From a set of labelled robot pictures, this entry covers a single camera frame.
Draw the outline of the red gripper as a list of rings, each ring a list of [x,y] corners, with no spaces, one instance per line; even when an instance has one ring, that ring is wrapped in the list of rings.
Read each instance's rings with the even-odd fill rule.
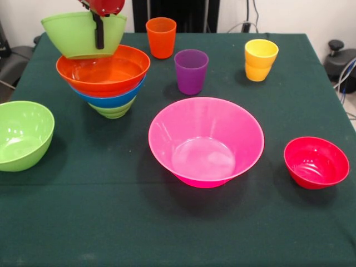
[[[124,5],[125,0],[78,0],[85,8],[92,12],[93,21],[96,24],[95,28],[95,45],[98,50],[104,49],[104,32],[103,21],[100,16],[109,16],[111,14],[119,14]]]

